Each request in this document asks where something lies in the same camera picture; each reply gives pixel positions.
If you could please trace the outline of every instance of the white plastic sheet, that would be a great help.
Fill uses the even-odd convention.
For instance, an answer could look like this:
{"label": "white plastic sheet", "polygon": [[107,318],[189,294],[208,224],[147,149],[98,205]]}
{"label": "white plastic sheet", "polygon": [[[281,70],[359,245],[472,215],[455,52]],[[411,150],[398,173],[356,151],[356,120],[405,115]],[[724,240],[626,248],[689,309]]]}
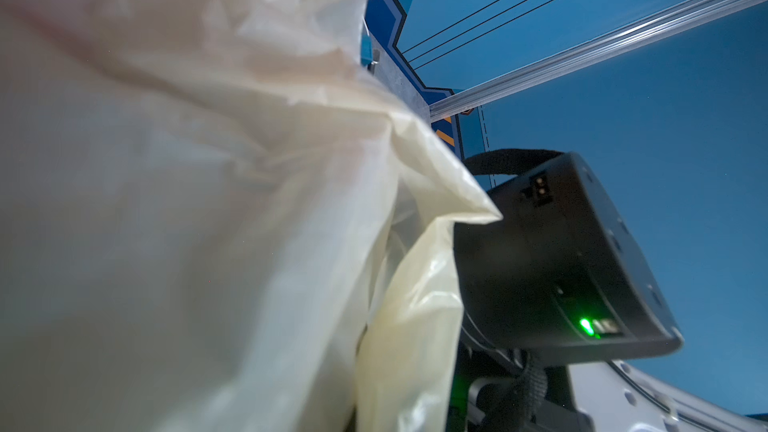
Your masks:
{"label": "white plastic sheet", "polygon": [[454,221],[366,0],[0,0],[0,429],[440,430]]}

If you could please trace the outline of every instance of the black cable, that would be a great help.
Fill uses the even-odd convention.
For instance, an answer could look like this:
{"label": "black cable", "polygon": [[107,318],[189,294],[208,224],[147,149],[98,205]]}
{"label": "black cable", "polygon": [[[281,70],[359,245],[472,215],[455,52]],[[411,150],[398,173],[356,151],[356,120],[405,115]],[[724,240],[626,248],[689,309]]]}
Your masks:
{"label": "black cable", "polygon": [[520,381],[485,415],[478,432],[521,432],[542,405],[547,385],[544,368],[529,352]]}
{"label": "black cable", "polygon": [[490,29],[488,32],[485,32],[485,33],[483,33],[483,34],[480,34],[480,35],[476,36],[474,39],[468,40],[467,42],[465,42],[465,43],[461,44],[460,46],[458,46],[458,47],[455,47],[455,48],[453,48],[453,49],[450,49],[448,52],[446,52],[446,53],[443,53],[443,54],[441,54],[441,55],[439,55],[439,56],[435,57],[434,59],[432,59],[432,60],[430,60],[430,61],[428,61],[428,62],[424,62],[424,63],[423,63],[423,64],[421,64],[420,66],[418,66],[418,67],[414,67],[413,69],[414,69],[414,70],[420,69],[421,67],[424,67],[424,66],[425,66],[425,65],[427,65],[428,63],[430,63],[430,62],[434,62],[434,61],[436,61],[437,59],[439,59],[440,57],[446,56],[447,54],[449,54],[449,53],[451,53],[451,52],[453,52],[453,51],[455,51],[455,50],[461,49],[462,47],[464,47],[464,46],[465,46],[465,45],[467,45],[468,43],[474,42],[474,41],[476,41],[477,39],[479,39],[480,37],[482,37],[482,36],[484,36],[484,35],[486,35],[486,34],[490,34],[490,33],[491,33],[491,32],[493,32],[494,30],[496,30],[496,29],[500,29],[501,27],[504,27],[505,25],[507,25],[507,24],[510,24],[511,22],[514,22],[515,20],[519,19],[520,17],[522,17],[522,16],[524,16],[524,15],[528,15],[528,14],[530,14],[531,12],[533,12],[534,10],[536,10],[536,9],[539,9],[539,8],[541,8],[541,7],[543,7],[543,6],[547,5],[547,4],[550,4],[550,3],[552,3],[552,2],[555,2],[555,1],[556,1],[556,0],[548,0],[548,1],[544,2],[542,5],[536,6],[536,7],[532,8],[532,9],[530,9],[528,12],[525,12],[525,13],[523,13],[523,14],[520,14],[520,15],[516,16],[515,18],[513,18],[513,19],[510,19],[510,20],[508,20],[508,21],[504,22],[504,24],[501,24],[501,25],[499,25],[499,26],[496,26],[496,27],[494,27],[494,28]]}
{"label": "black cable", "polygon": [[518,6],[518,5],[520,5],[520,4],[525,4],[525,3],[526,3],[526,2],[528,2],[528,1],[529,1],[529,0],[523,0],[522,2],[517,2],[515,5],[513,5],[513,6],[509,7],[508,9],[504,9],[504,10],[502,10],[501,12],[499,12],[499,13],[498,13],[498,14],[496,14],[496,15],[494,15],[494,16],[493,16],[493,17],[491,17],[490,19],[486,19],[486,20],[484,20],[483,22],[481,22],[480,24],[477,24],[476,26],[473,26],[473,27],[470,27],[470,28],[466,29],[464,32],[462,32],[462,33],[460,33],[460,34],[456,35],[455,37],[453,37],[453,39],[448,39],[447,41],[445,41],[445,42],[441,43],[440,45],[438,45],[438,46],[434,46],[433,48],[429,49],[427,52],[425,52],[425,53],[421,54],[420,56],[416,56],[416,57],[413,57],[412,59],[408,59],[408,62],[411,62],[411,61],[413,61],[413,60],[416,60],[417,58],[419,58],[419,57],[421,57],[421,56],[424,56],[424,55],[426,55],[426,54],[428,54],[428,53],[432,52],[434,49],[437,49],[438,47],[442,47],[442,46],[444,46],[444,45],[445,45],[445,44],[447,44],[448,42],[451,42],[452,40],[455,40],[455,39],[459,38],[460,36],[462,36],[462,35],[466,34],[466,33],[467,33],[467,32],[469,32],[470,30],[473,30],[473,29],[477,29],[477,28],[478,28],[478,27],[480,27],[482,24],[485,24],[486,22],[489,22],[489,21],[491,21],[491,20],[494,20],[496,17],[498,17],[498,16],[500,16],[500,15],[502,15],[502,14],[506,14],[507,12],[509,12],[510,10],[512,10],[513,8],[515,8],[516,6]]}
{"label": "black cable", "polygon": [[406,50],[405,52],[403,52],[403,54],[405,54],[405,53],[408,53],[408,52],[410,52],[411,50],[414,50],[415,48],[417,48],[417,47],[418,47],[418,46],[420,46],[421,44],[423,44],[423,43],[427,42],[428,40],[430,40],[430,39],[432,39],[432,38],[434,38],[434,37],[436,37],[436,36],[438,36],[438,35],[442,34],[442,33],[443,33],[443,32],[445,32],[446,30],[448,30],[448,29],[450,29],[451,27],[453,27],[454,25],[457,25],[457,24],[460,24],[461,22],[464,22],[466,19],[468,19],[469,17],[471,17],[471,16],[473,16],[473,15],[477,14],[478,12],[482,12],[482,11],[484,11],[485,9],[489,8],[491,5],[493,5],[493,4],[496,4],[496,3],[497,3],[497,2],[499,2],[499,1],[500,1],[500,0],[494,0],[493,2],[491,2],[491,3],[490,3],[490,4],[488,4],[488,5],[486,5],[485,7],[481,8],[481,9],[477,9],[475,12],[473,12],[473,13],[471,13],[471,14],[467,15],[466,17],[464,17],[463,19],[459,20],[458,22],[455,22],[455,23],[453,23],[453,24],[451,24],[451,25],[447,26],[445,29],[441,30],[440,32],[437,32],[435,35],[433,35],[433,36],[431,36],[431,37],[427,37],[426,39],[424,39],[424,40],[422,40],[421,42],[417,43],[416,45],[414,45],[414,46],[413,46],[413,47],[411,47],[410,49],[408,49],[408,50]]}

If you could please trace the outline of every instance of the metal extrusion bar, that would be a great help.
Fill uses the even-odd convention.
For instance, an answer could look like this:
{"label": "metal extrusion bar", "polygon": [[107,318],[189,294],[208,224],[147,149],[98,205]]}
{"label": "metal extrusion bar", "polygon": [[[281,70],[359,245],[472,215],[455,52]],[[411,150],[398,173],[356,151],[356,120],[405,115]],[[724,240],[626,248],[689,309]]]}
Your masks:
{"label": "metal extrusion bar", "polygon": [[586,66],[733,14],[765,0],[686,0],[547,59],[430,105],[432,122],[501,99]]}

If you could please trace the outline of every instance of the black device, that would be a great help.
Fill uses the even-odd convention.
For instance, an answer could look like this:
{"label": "black device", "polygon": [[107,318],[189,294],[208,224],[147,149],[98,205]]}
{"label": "black device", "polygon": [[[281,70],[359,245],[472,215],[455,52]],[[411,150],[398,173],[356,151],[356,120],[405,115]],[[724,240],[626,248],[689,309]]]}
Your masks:
{"label": "black device", "polygon": [[504,149],[465,164],[517,175],[488,193],[503,220],[455,226],[467,346],[502,362],[523,349],[552,366],[682,345],[640,247],[577,153]]}

